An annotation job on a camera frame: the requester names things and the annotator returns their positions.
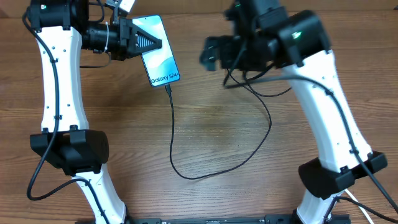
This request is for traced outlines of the blue Galaxy smartphone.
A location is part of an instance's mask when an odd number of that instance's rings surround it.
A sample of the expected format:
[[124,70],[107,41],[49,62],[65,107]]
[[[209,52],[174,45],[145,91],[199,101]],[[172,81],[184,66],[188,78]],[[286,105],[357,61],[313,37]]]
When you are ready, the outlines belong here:
[[155,14],[135,18],[132,23],[161,40],[162,43],[160,49],[145,52],[141,56],[150,85],[157,87],[180,80],[180,72],[162,18]]

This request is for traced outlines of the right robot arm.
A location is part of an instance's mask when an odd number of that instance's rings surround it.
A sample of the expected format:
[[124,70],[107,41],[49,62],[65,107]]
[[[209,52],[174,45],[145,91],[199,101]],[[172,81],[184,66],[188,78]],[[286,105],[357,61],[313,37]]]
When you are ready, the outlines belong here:
[[332,214],[333,207],[357,179],[385,168],[387,159],[356,125],[320,18],[309,10],[288,15],[278,1],[234,1],[225,16],[233,35],[208,37],[201,63],[207,70],[220,63],[243,73],[281,69],[318,146],[318,157],[298,169],[305,186],[301,204],[291,215],[266,215],[266,223],[349,223],[348,215]]

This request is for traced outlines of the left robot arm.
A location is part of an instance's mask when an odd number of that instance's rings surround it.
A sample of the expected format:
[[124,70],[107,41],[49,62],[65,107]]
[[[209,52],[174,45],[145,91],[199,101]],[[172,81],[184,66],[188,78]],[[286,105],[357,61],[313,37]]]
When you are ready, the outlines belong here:
[[41,54],[44,114],[39,134],[30,136],[41,162],[63,170],[84,193],[95,223],[132,223],[108,172],[106,134],[90,129],[81,92],[83,49],[125,60],[162,47],[160,39],[128,18],[132,1],[106,1],[110,23],[89,18],[88,1],[32,1],[22,16]]

